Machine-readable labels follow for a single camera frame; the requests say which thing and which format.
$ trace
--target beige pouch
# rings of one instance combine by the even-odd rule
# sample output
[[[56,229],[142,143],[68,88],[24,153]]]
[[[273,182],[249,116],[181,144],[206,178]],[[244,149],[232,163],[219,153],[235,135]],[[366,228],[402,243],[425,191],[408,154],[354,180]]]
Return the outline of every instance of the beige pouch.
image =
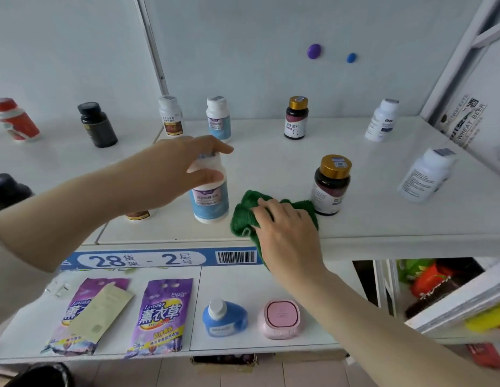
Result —
[[[114,322],[133,293],[124,291],[114,283],[105,285],[85,309],[69,324],[69,331],[97,344],[99,338]]]

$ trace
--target blue magnet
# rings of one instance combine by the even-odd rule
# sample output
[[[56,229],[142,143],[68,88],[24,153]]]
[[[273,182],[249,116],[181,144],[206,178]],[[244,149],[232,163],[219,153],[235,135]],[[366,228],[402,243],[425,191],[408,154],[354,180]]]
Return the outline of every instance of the blue magnet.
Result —
[[[311,60],[315,60],[316,58],[318,58],[321,53],[322,47],[317,43],[309,46],[309,48],[307,49],[307,57],[311,58]]]
[[[356,53],[350,53],[347,57],[347,62],[349,64],[352,64],[354,61],[356,61],[357,54]]]

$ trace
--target tiled floor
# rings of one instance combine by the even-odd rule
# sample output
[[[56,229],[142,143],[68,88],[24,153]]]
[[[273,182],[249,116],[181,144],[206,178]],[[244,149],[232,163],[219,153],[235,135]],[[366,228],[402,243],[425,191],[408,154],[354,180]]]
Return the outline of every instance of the tiled floor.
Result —
[[[344,361],[304,363],[259,360],[251,374],[198,375],[189,358],[73,361],[77,387],[376,387],[359,367]]]

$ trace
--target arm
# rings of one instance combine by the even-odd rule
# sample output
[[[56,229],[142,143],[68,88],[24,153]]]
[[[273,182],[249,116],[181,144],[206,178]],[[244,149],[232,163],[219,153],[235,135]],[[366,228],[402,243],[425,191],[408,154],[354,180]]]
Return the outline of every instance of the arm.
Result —
[[[54,272],[97,227],[122,214],[164,206],[191,188],[220,180],[218,171],[187,169],[200,153],[232,150],[213,136],[161,140],[1,211],[0,243],[10,253],[0,252],[0,321],[36,299],[40,292],[26,293],[26,288],[35,292],[52,277],[40,271]],[[19,274],[25,277],[22,287],[17,285]],[[37,274],[38,282],[30,281]]]
[[[254,209],[272,274],[382,387],[500,386],[483,370],[363,299],[322,261],[307,212],[260,200]],[[264,207],[272,213],[274,221]]]

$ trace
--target black bottle cap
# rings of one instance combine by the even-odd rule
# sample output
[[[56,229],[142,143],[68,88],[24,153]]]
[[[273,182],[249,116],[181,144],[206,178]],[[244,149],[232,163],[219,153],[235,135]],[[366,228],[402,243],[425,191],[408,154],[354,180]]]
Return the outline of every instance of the black bottle cap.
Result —
[[[9,174],[0,174],[0,196],[15,190],[17,182]]]
[[[101,107],[96,102],[85,102],[78,106],[78,111],[84,116],[93,116],[101,112]]]

